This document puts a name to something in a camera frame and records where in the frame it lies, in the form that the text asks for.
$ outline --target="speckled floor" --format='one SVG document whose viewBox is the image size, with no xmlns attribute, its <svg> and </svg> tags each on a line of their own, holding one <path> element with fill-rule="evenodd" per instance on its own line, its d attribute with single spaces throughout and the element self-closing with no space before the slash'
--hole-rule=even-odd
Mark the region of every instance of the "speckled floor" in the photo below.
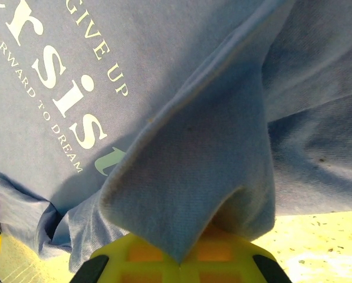
<svg viewBox="0 0 352 283">
<path fill-rule="evenodd" d="M 277 258 L 293 283 L 352 282 L 352 212 L 278 217 L 254 243 Z"/>
<path fill-rule="evenodd" d="M 278 217 L 275 228 L 255 244 L 272 252 L 293 283 L 352 282 L 352 212 Z M 68 283 L 65 254 L 40 261 L 27 247 L 4 236 L 3 283 Z"/>
</svg>

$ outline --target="floor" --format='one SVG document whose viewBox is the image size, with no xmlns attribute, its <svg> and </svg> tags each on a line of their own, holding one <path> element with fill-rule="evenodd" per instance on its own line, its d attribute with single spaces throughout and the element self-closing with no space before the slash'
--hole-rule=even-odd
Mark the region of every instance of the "floor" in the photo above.
<svg viewBox="0 0 352 283">
<path fill-rule="evenodd" d="M 352 212 L 277 217 L 275 228 L 254 243 L 273 253 L 293 283 L 352 283 Z M 26 246 L 4 236 L 0 279 L 68 283 L 68 258 L 40 261 Z"/>
</svg>

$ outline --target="blue t-shirt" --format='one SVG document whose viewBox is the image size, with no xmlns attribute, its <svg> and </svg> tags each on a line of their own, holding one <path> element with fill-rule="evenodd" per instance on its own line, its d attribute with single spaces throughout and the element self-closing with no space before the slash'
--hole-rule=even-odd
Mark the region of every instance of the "blue t-shirt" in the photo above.
<svg viewBox="0 0 352 283">
<path fill-rule="evenodd" d="M 275 210 L 352 210 L 352 0 L 0 0 L 3 232 L 76 271 Z"/>
</svg>

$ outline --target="fabric fold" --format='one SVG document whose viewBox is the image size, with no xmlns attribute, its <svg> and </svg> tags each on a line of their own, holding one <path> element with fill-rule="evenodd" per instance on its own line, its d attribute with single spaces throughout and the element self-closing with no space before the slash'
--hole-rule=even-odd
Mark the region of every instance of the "fabric fold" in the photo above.
<svg viewBox="0 0 352 283">
<path fill-rule="evenodd" d="M 48 201 L 25 195 L 0 178 L 0 230 L 43 260 L 69 253 L 69 269 L 76 272 L 96 249 L 128 233 L 101 216 L 99 197 L 100 192 L 95 193 L 59 222 L 58 212 Z M 54 235 L 49 235 L 50 230 L 55 230 Z"/>
<path fill-rule="evenodd" d="M 265 1 L 144 129 L 102 188 L 111 223 L 179 262 L 215 214 L 250 240 L 273 227 L 261 67 L 292 5 Z"/>
</svg>

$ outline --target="fabric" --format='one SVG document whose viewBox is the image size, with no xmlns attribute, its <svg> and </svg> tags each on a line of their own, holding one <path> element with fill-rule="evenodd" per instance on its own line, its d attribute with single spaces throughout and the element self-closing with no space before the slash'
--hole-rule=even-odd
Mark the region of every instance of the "fabric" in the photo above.
<svg viewBox="0 0 352 283">
<path fill-rule="evenodd" d="M 352 0 L 0 0 L 0 229 L 41 258 L 352 210 Z"/>
</svg>

